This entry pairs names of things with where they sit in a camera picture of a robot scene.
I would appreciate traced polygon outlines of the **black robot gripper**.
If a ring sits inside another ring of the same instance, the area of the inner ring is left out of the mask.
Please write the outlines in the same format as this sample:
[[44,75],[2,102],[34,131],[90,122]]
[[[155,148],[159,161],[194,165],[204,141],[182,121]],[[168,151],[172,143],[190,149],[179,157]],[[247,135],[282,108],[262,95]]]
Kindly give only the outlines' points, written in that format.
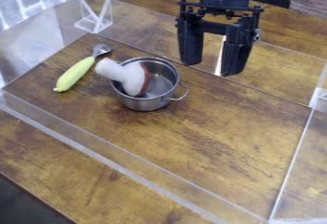
[[243,72],[253,43],[259,39],[261,6],[250,6],[251,0],[179,1],[176,19],[180,60],[184,65],[202,61],[206,33],[226,36],[223,43],[222,75]]

